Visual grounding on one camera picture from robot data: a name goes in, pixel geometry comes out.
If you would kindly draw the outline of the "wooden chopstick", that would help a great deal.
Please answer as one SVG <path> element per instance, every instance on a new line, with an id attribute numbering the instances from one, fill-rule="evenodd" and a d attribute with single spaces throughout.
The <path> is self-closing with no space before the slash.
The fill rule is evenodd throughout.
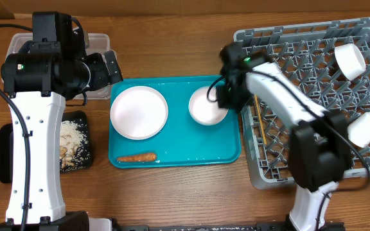
<path id="1" fill-rule="evenodd" d="M 261 136 L 262 136 L 262 139 L 263 139 L 263 143 L 266 146 L 267 145 L 267 140 L 266 140 L 266 135 L 265 135 L 265 131 L 264 131 L 263 123 L 262 123 L 260 103 L 259 103 L 257 95 L 254 95 L 254 103 L 255 103 L 255 107 L 256 107 L 256 114 L 257 114 L 258 121 L 259 121 L 259 124 L 260 124 Z"/>

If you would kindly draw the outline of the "pink bowl with rice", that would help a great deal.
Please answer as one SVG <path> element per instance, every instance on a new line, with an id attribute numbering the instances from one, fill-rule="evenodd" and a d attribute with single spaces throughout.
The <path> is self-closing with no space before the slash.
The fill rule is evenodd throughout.
<path id="1" fill-rule="evenodd" d="M 220 108 L 216 101 L 216 88 L 209 93 L 209 87 L 197 89 L 190 97 L 188 109 L 191 117 L 199 124 L 211 126 L 221 122 L 227 115 L 228 109 Z"/>

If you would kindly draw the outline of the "pink plate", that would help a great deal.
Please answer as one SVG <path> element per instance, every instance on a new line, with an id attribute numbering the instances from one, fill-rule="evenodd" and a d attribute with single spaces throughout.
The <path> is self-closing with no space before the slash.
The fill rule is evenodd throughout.
<path id="1" fill-rule="evenodd" d="M 168 104 L 157 90 L 130 87 L 112 102 L 110 121 L 114 129 L 131 140 L 145 140 L 159 133 L 168 120 Z"/>

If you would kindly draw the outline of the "orange carrot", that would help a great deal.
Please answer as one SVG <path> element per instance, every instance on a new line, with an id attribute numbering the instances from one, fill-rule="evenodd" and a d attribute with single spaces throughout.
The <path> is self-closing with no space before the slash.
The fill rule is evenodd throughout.
<path id="1" fill-rule="evenodd" d="M 131 155 L 126 157 L 118 157 L 119 162 L 154 162 L 157 160 L 155 153 L 141 153 L 137 155 Z"/>

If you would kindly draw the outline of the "white cup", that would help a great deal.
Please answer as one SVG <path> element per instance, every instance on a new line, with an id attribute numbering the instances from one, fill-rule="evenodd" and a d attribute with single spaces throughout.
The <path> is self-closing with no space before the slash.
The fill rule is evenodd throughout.
<path id="1" fill-rule="evenodd" d="M 360 148 L 370 143 L 370 112 L 362 114 L 348 126 L 348 139 Z"/>

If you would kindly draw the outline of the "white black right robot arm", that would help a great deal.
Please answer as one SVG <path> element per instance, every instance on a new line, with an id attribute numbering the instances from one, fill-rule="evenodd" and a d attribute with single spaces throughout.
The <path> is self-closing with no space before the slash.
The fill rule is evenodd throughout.
<path id="1" fill-rule="evenodd" d="M 289 132 L 288 168 L 297 191 L 287 225 L 294 230 L 324 230 L 330 197 L 352 166 L 344 114 L 304 95 L 263 53 L 243 57 L 222 51 L 220 58 L 225 84 L 216 90 L 218 106 L 240 111 L 249 97 L 257 95 Z"/>

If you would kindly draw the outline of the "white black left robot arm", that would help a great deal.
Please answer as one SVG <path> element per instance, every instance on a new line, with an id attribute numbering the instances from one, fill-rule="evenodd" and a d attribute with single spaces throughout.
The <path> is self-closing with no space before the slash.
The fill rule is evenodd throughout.
<path id="1" fill-rule="evenodd" d="M 113 50 L 85 58 L 13 53 L 1 68 L 13 125 L 13 178 L 0 230 L 116 230 L 112 218 L 68 212 L 60 185 L 66 100 L 122 81 Z"/>

